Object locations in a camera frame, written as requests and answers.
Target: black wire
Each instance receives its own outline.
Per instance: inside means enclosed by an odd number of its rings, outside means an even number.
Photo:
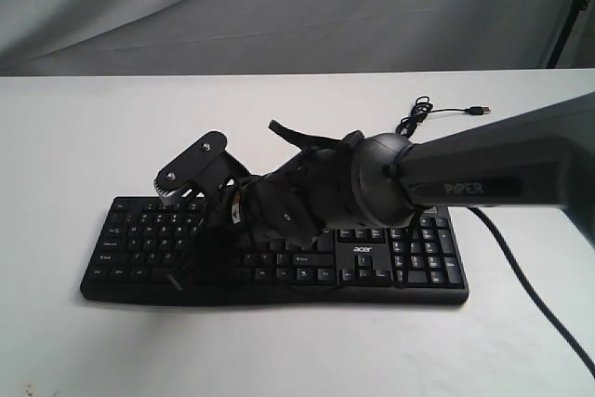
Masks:
[[[498,245],[500,245],[500,249],[502,249],[502,253],[504,253],[506,260],[509,262],[512,271],[521,283],[522,288],[524,288],[524,291],[527,292],[529,298],[541,310],[541,312],[548,319],[551,325],[553,325],[556,328],[558,333],[562,335],[562,337],[566,340],[570,347],[573,348],[573,351],[575,351],[576,355],[578,355],[578,357],[582,360],[583,364],[587,367],[588,371],[591,373],[593,378],[595,378],[595,363],[593,363],[593,361],[589,358],[588,354],[585,352],[582,346],[578,343],[578,341],[576,341],[576,338],[573,337],[573,335],[568,331],[564,324],[562,324],[560,320],[556,317],[556,315],[552,313],[552,311],[548,308],[546,303],[543,302],[543,300],[539,297],[537,292],[533,289],[531,283],[529,283],[529,280],[526,278],[518,262],[512,255],[509,245],[504,240],[504,237],[502,236],[494,222],[490,218],[488,218],[482,212],[482,210],[478,208],[470,207],[469,211],[473,213],[475,216],[477,216],[485,224],[487,229],[494,235],[494,238],[498,242]]]
[[[437,112],[463,112],[466,113],[465,109],[434,109],[434,105],[430,102],[430,97],[424,95],[416,99],[416,103],[411,108],[409,116],[405,116],[401,122],[397,125],[394,131],[403,136],[410,138],[419,126],[430,113]]]

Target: white tabletop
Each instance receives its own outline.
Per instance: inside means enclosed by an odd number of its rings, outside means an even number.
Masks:
[[[460,308],[270,310],[98,305],[78,292],[116,195],[206,131],[253,172],[295,149],[267,130],[390,131],[412,101],[490,106],[429,118],[435,139],[595,90],[595,70],[167,78],[0,78],[0,395],[595,395],[485,227],[452,210]],[[595,250],[559,211],[491,209],[542,298],[595,356]]]

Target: robotic arm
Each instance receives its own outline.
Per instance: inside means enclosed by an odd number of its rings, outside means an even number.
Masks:
[[[302,246],[324,228],[403,227],[435,205],[553,205],[595,245],[595,92],[422,144],[270,129],[299,147],[276,171],[251,175],[209,132],[158,173],[163,203],[200,193],[208,230]]]

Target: black keyboard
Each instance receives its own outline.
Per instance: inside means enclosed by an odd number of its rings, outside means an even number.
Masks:
[[[178,291],[167,275],[197,249],[193,236],[203,209],[200,199],[174,209],[153,197],[115,198],[81,283],[83,296],[129,304],[232,306],[461,304],[469,295],[446,208],[424,213],[412,234],[408,229],[328,231],[307,249],[272,241],[238,250],[225,274],[203,269],[205,275]]]

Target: gray backdrop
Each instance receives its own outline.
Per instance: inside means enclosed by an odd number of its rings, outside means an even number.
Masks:
[[[9,1],[4,75],[534,68],[571,0]]]

